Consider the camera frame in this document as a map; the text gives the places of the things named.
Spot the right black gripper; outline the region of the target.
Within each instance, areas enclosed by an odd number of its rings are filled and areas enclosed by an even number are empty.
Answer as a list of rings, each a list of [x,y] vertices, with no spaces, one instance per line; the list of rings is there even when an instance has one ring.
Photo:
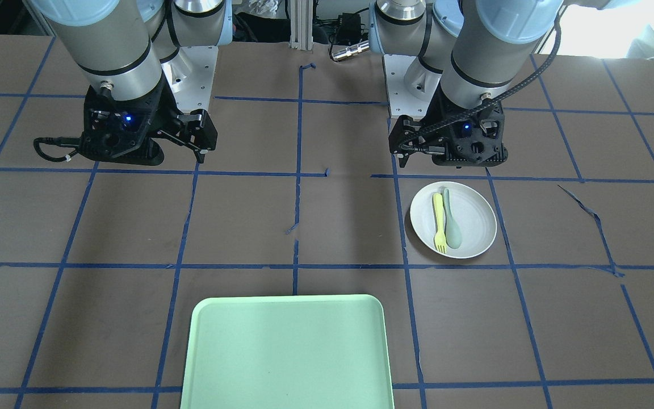
[[[85,95],[80,154],[93,161],[157,166],[164,152],[156,139],[168,140],[193,152],[198,164],[203,151],[216,148],[218,132],[206,110],[182,112],[167,80],[134,100],[117,101],[114,91],[96,90]]]

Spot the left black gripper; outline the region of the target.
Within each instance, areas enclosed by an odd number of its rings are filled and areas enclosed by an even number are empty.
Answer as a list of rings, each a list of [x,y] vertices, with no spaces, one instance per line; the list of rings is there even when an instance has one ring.
[[[504,127],[504,110],[498,102],[423,136],[420,143],[421,122],[401,115],[389,133],[389,152],[400,158],[423,153],[439,166],[502,165],[508,158],[502,143]]]

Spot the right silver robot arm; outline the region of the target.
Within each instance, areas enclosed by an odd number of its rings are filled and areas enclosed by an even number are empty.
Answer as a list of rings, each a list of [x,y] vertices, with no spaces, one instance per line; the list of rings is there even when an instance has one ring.
[[[89,82],[79,137],[37,137],[43,160],[158,166],[158,140],[204,163],[218,133],[203,106],[186,112],[177,96],[198,72],[187,47],[233,40],[231,1],[34,1]]]

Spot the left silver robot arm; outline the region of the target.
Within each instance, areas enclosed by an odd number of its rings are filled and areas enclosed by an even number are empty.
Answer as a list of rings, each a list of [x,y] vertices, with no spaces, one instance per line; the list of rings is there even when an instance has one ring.
[[[404,168],[412,155],[438,166],[505,163],[502,102],[529,86],[552,64],[515,78],[542,37],[560,40],[560,1],[373,1],[371,51],[416,58],[436,81],[422,119],[398,116],[389,151]]]

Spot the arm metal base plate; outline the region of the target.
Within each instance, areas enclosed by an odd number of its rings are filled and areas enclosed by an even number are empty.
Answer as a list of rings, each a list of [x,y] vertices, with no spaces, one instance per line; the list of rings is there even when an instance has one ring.
[[[209,109],[218,52],[217,46],[180,48],[161,64],[180,111]]]
[[[391,117],[423,119],[441,73],[426,68],[416,56],[384,55],[383,63]]]

